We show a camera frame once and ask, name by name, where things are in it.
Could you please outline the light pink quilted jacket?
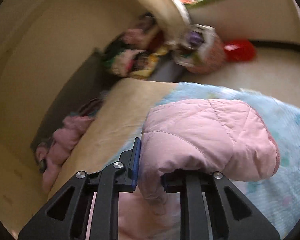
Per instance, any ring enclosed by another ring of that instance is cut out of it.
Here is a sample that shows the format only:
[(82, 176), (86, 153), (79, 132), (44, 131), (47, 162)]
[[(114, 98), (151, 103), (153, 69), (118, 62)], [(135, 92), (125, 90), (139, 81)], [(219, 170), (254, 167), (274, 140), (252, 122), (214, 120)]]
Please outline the light pink quilted jacket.
[(190, 99), (154, 107), (142, 128), (138, 187), (119, 195), (119, 239), (151, 239), (176, 225), (180, 202), (165, 193), (164, 174), (198, 170), (259, 181), (279, 165), (275, 140), (243, 101)]

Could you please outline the bag stuffed with clothes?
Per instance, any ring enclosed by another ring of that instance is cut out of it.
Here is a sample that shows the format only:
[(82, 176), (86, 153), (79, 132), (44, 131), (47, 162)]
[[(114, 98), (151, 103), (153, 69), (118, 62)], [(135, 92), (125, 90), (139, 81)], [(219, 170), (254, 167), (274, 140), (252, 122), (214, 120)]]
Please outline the bag stuffed with clothes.
[(192, 25), (181, 35), (172, 58), (193, 74), (210, 74), (226, 62), (224, 43), (215, 28), (200, 24)]

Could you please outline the pile of mixed clothes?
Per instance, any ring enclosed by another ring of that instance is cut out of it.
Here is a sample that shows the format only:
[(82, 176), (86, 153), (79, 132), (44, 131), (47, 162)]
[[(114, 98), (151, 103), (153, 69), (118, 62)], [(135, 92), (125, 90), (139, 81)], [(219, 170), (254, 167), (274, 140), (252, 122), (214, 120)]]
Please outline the pile of mixed clothes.
[(102, 55), (102, 64), (111, 74), (135, 79), (149, 78), (170, 46), (153, 14), (147, 12), (113, 40)]

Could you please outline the blue Hello Kitty blanket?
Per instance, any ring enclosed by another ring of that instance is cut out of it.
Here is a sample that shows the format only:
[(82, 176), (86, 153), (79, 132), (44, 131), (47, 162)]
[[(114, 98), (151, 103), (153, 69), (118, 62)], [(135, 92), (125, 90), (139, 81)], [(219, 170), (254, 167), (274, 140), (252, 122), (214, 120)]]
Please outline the blue Hello Kitty blanket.
[[(186, 99), (241, 100), (260, 114), (279, 148), (279, 170), (269, 179), (238, 181), (236, 186), (270, 220), (280, 237), (287, 239), (300, 220), (300, 109), (258, 93), (197, 83), (176, 85), (155, 106)], [(134, 138), (141, 135), (141, 128), (113, 156), (113, 160), (132, 146)]]

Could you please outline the darker pink puffer jacket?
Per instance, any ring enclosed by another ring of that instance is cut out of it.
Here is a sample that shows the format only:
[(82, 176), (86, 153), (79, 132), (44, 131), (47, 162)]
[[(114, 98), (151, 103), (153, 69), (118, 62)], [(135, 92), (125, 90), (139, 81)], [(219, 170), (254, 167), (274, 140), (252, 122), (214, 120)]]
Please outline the darker pink puffer jacket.
[(42, 189), (45, 194), (51, 191), (63, 164), (95, 120), (103, 102), (101, 98), (89, 100), (77, 111), (67, 115), (61, 127), (37, 146), (35, 159), (42, 174)]

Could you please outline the beige bed mattress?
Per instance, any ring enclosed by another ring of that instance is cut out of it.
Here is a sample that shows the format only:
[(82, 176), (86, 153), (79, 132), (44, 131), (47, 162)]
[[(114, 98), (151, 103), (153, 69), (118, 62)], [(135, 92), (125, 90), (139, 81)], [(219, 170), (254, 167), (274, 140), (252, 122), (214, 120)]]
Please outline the beige bed mattress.
[(51, 198), (77, 171), (100, 171), (142, 126), (149, 110), (176, 86), (176, 83), (132, 78), (120, 80), (63, 164), (48, 197)]

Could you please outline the dark grey headboard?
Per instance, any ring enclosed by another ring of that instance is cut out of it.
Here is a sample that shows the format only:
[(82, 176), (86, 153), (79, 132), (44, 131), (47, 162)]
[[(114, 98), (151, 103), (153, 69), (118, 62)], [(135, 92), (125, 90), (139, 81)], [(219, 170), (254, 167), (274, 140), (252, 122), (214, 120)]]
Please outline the dark grey headboard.
[(30, 149), (35, 152), (43, 139), (51, 137), (54, 131), (61, 127), (67, 115), (77, 111), (90, 99), (110, 90), (118, 80), (117, 76), (109, 74), (104, 69), (102, 53), (95, 49), (66, 82), (48, 108), (30, 144)]

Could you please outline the red plastic item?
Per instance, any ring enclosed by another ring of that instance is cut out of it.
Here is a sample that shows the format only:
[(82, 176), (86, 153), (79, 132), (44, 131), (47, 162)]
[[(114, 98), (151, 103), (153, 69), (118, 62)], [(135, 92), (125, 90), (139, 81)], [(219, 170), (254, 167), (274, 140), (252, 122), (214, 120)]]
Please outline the red plastic item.
[(249, 40), (224, 42), (224, 52), (228, 62), (251, 61), (256, 56), (256, 49)]

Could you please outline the cream curtain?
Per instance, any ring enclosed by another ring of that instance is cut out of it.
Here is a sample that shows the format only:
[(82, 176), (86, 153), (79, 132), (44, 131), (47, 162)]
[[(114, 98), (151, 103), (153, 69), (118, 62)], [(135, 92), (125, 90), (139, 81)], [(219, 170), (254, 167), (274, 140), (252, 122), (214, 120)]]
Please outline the cream curtain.
[(191, 26), (189, 13), (179, 0), (138, 0), (138, 2), (154, 15), (168, 42), (177, 42)]

